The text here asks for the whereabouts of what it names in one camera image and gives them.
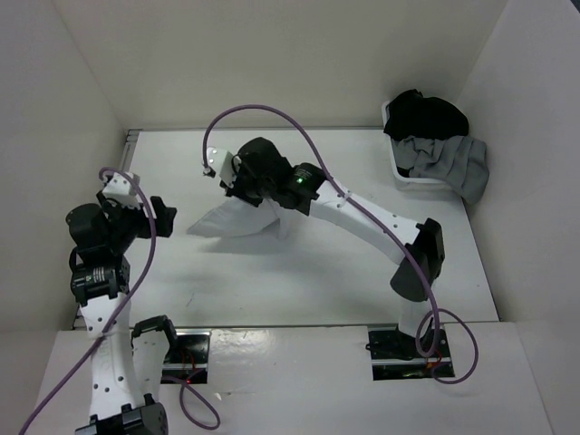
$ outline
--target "tabletop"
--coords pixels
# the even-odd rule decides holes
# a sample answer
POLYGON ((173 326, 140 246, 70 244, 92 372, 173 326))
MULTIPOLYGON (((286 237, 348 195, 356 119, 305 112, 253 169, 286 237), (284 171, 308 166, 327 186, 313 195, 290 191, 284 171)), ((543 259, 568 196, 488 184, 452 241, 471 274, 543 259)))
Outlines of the tabletop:
MULTIPOLYGON (((364 349, 367 328, 214 330, 208 383, 196 385, 221 416, 214 433, 236 435, 549 435, 534 377, 514 324, 471 324, 480 359, 460 385, 430 379, 373 381, 364 349)), ((453 367, 464 373, 471 342, 446 325, 453 367)), ((89 347, 85 331, 60 332, 39 393, 41 400, 89 347)), ((85 364, 46 406, 28 435, 66 435, 87 424, 91 369, 85 364)), ((189 411, 213 416, 186 393, 189 411)), ((179 387, 161 385, 169 433, 202 433, 179 407, 179 387)))
MULTIPOLYGON (((441 223, 446 250, 434 287, 441 307, 469 322, 497 321, 488 282, 459 196, 395 188, 380 130, 309 130, 333 175, 394 214, 441 223)), ((216 130, 209 145, 237 151, 255 137, 271 140, 291 164, 315 162, 294 130, 216 130)), ((374 247, 327 222, 298 215, 286 240, 268 228, 236 238, 204 239, 189 226, 225 200, 217 179, 202 175, 202 130, 141 131, 123 168, 140 175, 149 196, 178 214, 159 239, 153 267, 133 299, 131 323, 166 314, 177 326, 278 326, 396 323, 396 270, 374 247)), ((127 253, 134 280, 149 252, 136 240, 127 253)))

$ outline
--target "black cloth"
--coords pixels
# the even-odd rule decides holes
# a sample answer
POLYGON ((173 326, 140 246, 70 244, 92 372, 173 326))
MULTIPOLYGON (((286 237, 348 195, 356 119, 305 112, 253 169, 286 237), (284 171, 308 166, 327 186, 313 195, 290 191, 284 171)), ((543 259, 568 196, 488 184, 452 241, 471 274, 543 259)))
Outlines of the black cloth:
POLYGON ((416 89, 403 92, 389 104, 389 120, 384 132, 394 140, 409 136, 446 140, 468 136, 467 117, 450 102, 437 97, 423 97, 416 89))

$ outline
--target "white plastic bin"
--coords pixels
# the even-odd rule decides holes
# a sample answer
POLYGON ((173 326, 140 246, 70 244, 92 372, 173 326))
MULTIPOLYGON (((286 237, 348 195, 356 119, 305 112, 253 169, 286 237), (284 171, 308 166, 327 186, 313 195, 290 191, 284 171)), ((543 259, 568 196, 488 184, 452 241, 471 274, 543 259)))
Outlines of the white plastic bin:
MULTIPOLYGON (((382 114, 382 125, 384 126, 389 120, 389 106, 390 101, 386 101, 382 104, 381 114, 382 114)), ((438 179, 416 179, 403 177, 397 170, 397 163, 395 162, 395 156, 392 152, 392 142, 391 136, 387 133, 384 134, 387 142, 387 149, 389 150, 389 158, 391 160, 392 174, 395 176, 395 186, 399 190, 419 190, 419 189, 437 189, 437 190, 451 190, 451 186, 444 181, 438 179)))

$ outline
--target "gray cloth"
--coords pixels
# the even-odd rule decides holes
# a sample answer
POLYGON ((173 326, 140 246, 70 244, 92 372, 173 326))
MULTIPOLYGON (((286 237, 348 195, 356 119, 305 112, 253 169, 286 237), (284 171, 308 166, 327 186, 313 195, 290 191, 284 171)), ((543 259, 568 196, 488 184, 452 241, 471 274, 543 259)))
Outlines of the gray cloth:
POLYGON ((483 196, 489 179, 485 142, 469 136, 391 142, 397 167, 409 169, 410 177, 445 181, 469 204, 483 196))

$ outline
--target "purple cable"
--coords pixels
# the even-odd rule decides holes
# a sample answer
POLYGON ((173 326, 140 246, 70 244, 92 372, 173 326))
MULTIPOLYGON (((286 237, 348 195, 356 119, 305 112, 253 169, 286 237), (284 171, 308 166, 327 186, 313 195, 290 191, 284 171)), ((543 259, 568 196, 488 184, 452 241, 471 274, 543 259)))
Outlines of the purple cable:
POLYGON ((216 409, 211 405, 211 403, 209 403, 205 397, 203 397, 199 392, 197 392, 191 385, 188 384, 188 380, 190 378, 192 378, 193 376, 195 376, 197 373, 194 372, 193 374, 191 374, 186 380, 180 379, 180 378, 176 378, 175 376, 163 376, 161 379, 163 381, 172 381, 174 383, 178 383, 179 385, 181 385, 181 389, 179 390, 179 406, 181 407, 181 410, 183 411, 183 413, 185 414, 185 416, 188 418, 189 421, 191 421, 193 424, 195 424, 196 426, 200 427, 201 429, 205 429, 205 430, 216 430, 217 428, 219 428, 219 426, 221 425, 221 419, 219 418, 219 414, 216 411, 216 409), (192 393, 194 394, 199 401, 201 401, 204 405, 206 405, 206 407, 211 411, 212 414, 214 414, 214 416, 216 417, 216 424, 213 426, 209 426, 207 424, 202 423, 201 421, 196 420, 188 411, 188 409, 185 406, 185 402, 183 400, 183 393, 185 392, 186 388, 192 393))
MULTIPOLYGON (((153 217, 154 216, 153 210, 151 209, 151 205, 150 205, 149 201, 147 200, 147 197, 145 196, 145 194, 141 190, 141 188, 133 181, 133 179, 131 177, 129 177, 124 172, 120 172, 114 168, 102 168, 99 171, 99 178, 103 179, 105 173, 114 173, 114 174, 121 175, 124 179, 126 179, 129 182, 130 186, 135 190, 135 192, 137 192, 139 199, 143 203, 143 207, 145 207, 145 211, 147 211, 147 220, 149 221, 149 228, 150 228, 150 233, 151 233, 151 244, 150 244, 150 249, 149 249, 149 256, 147 257, 147 261, 145 263, 145 266, 143 267, 143 271, 141 272, 141 275, 139 276, 139 278, 137 278, 137 281, 135 281, 135 285, 133 286, 133 288, 127 293, 127 297, 125 297, 125 299, 120 303, 120 305, 115 309, 115 311, 112 312, 111 317, 109 318, 107 323, 102 328, 103 334, 106 334, 109 332, 109 330, 111 329, 112 324, 115 321, 115 319, 117 318, 117 316, 121 313, 121 311, 123 310, 125 305, 127 305, 127 303, 130 301, 130 299, 135 295, 135 293, 137 293, 137 290, 139 290, 140 285, 143 283, 145 276, 147 276, 147 273, 149 272, 149 270, 151 268, 151 264, 153 263, 153 257, 155 256, 155 247, 157 245, 157 240, 156 240, 157 230, 155 228, 155 219, 153 217)), ((103 335, 100 336, 99 338, 97 338, 94 341, 94 343, 91 345, 89 350, 84 353, 84 355, 81 357, 81 359, 72 367, 72 369, 70 371, 68 371, 64 375, 64 377, 56 384, 56 386, 38 404, 38 406, 34 409, 33 413, 30 414, 30 417, 28 417, 28 419, 26 419, 26 421, 24 422, 23 427, 18 432, 19 435, 25 435, 26 431, 28 430, 30 425, 33 423, 34 419, 38 416, 38 414, 41 413, 41 411, 48 404, 48 402, 53 399, 53 397, 61 390, 61 388, 74 376, 75 373, 78 372, 78 370, 81 368, 81 366, 99 348, 103 339, 104 339, 103 335)), ((193 392, 194 392, 194 394, 196 394, 196 396, 201 401, 206 403, 206 400, 203 397, 201 397, 201 395, 197 391, 193 391, 193 392)), ((186 417, 189 418, 190 416, 187 413, 187 410, 184 410, 184 412, 186 413, 186 417)))
MULTIPOLYGON (((202 145, 202 153, 203 153, 202 159, 203 159, 203 166, 205 169, 209 168, 208 153, 207 153, 209 133, 213 130, 213 128, 216 126, 216 124, 220 120, 222 120, 223 118, 225 118, 229 114, 235 113, 237 111, 245 111, 245 110, 270 111, 270 112, 284 118, 288 122, 290 122, 300 132, 300 134, 302 134, 302 136, 304 137, 306 142, 308 142, 308 145, 310 146, 312 152, 314 153, 314 156, 316 157, 316 160, 318 161, 318 164, 320 165, 320 168, 323 170, 324 175, 326 176, 328 181, 332 184, 332 186, 338 192, 338 194, 344 198, 345 194, 344 194, 343 190, 336 183, 336 181, 334 181, 334 178, 331 175, 330 170, 328 170, 328 168, 324 164, 324 161, 323 161, 322 156, 320 155, 320 152, 318 151, 318 149, 314 145, 313 140, 310 138, 310 136, 308 135, 306 130, 290 115, 284 113, 283 111, 275 109, 274 107, 266 106, 264 104, 244 104, 241 106, 232 107, 231 109, 228 109, 227 111, 220 113, 208 125, 208 127, 206 128, 206 132, 204 134, 204 137, 203 137, 203 145, 202 145)), ((367 218, 369 218, 372 222, 374 222, 384 233, 386 233, 391 238, 391 240, 395 243, 395 245, 397 245, 397 247, 405 255, 405 257, 407 258, 407 260, 411 264, 412 268, 414 269, 415 273, 417 274, 417 276, 420 279, 420 282, 423 286, 423 289, 425 290, 425 294, 427 295, 427 298, 430 301, 432 311, 430 313, 428 313, 427 315, 425 315, 425 317, 421 321, 420 327, 417 330, 417 334, 415 335, 415 346, 417 347, 417 352, 425 358, 429 358, 430 356, 432 356, 435 353, 435 350, 437 349, 437 345, 439 343, 439 338, 440 338, 440 316, 439 316, 440 311, 447 313, 447 314, 451 315, 452 317, 454 317, 456 320, 458 320, 459 324, 461 324, 461 326, 463 326, 463 328, 465 328, 465 330, 468 332, 469 336, 471 337, 471 340, 473 341, 473 346, 474 346, 474 350, 475 350, 474 363, 471 366, 471 368, 469 369, 468 375, 463 376, 462 378, 458 379, 457 382, 443 381, 437 377, 434 377, 435 380, 442 382, 442 383, 459 383, 459 382, 465 381, 475 371, 475 368, 478 365, 479 348, 478 348, 477 342, 475 340, 475 336, 470 331, 469 327, 463 321, 461 321, 455 314, 453 314, 452 312, 450 312, 448 310, 440 310, 437 307, 437 301, 435 300, 435 295, 433 294, 433 291, 431 290, 431 286, 429 284, 429 281, 427 280, 427 276, 425 276, 425 274, 423 274, 423 271, 421 270, 421 267, 419 266, 419 264, 417 263, 415 258, 413 258, 413 256, 409 252, 409 250, 397 238, 397 236, 395 236, 395 234, 392 231, 390 231, 387 228, 387 226, 385 226, 371 211, 367 210, 364 206, 359 204, 356 200, 352 199, 351 197, 346 198, 346 200, 351 205, 353 205, 353 207, 355 207, 357 210, 359 210, 361 213, 363 213, 367 218), (424 351, 423 348, 421 347, 421 328, 423 325, 425 325, 425 323, 427 322, 427 320, 430 319, 431 316, 433 316, 433 341, 431 343, 430 349, 428 351, 424 351)))

